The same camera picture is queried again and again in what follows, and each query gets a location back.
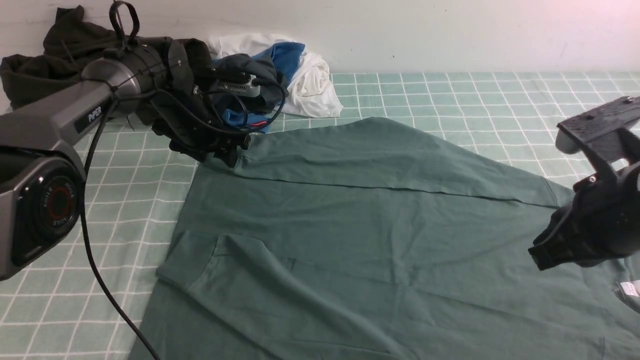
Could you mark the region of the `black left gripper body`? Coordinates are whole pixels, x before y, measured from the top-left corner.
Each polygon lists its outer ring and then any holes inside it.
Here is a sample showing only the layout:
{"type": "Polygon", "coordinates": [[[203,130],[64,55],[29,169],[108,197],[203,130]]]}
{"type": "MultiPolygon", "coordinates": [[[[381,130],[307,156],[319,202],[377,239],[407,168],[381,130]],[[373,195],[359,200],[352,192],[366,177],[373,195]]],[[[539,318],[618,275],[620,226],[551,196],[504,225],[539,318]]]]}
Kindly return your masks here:
{"type": "Polygon", "coordinates": [[[234,167],[238,148],[246,150],[250,136],[224,124],[214,107],[208,94],[215,80],[208,46],[199,39],[151,39],[150,47],[163,71],[150,99],[160,116],[154,133],[169,137],[172,151],[197,162],[213,156],[234,167]]]}

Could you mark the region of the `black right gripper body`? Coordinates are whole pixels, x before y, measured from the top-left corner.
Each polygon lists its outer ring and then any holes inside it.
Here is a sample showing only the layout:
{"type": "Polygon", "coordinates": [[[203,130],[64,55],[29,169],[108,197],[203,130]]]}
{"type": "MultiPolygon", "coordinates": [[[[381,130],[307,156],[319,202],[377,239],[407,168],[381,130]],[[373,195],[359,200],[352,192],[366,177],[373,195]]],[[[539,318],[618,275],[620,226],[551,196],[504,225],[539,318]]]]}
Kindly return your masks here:
{"type": "Polygon", "coordinates": [[[574,198],[556,210],[528,249],[547,271],[564,264],[592,268],[639,251],[639,164],[609,180],[592,175],[574,186],[574,198]]]}

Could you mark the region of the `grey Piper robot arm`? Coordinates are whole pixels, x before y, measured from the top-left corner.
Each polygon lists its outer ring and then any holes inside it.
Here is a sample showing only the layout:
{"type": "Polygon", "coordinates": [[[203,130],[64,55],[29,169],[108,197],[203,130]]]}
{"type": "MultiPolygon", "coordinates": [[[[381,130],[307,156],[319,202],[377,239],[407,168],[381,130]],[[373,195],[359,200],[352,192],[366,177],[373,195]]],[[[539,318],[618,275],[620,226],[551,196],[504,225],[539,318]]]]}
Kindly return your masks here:
{"type": "MultiPolygon", "coordinates": [[[[236,65],[233,83],[211,68],[191,68],[185,47],[171,38],[118,38],[115,48],[87,64],[80,81],[1,116],[1,278],[21,271],[68,235],[84,213],[89,162],[74,146],[112,116],[151,105],[160,118],[153,131],[172,151],[203,162],[208,155],[233,166],[238,150],[263,125],[233,128],[222,121],[199,80],[212,93],[238,100],[261,87],[284,88],[277,78],[236,65]]],[[[583,153],[594,173],[573,186],[528,249],[540,271],[561,264],[592,267],[639,251],[639,98],[622,96],[558,123],[556,148],[583,153]]]]}

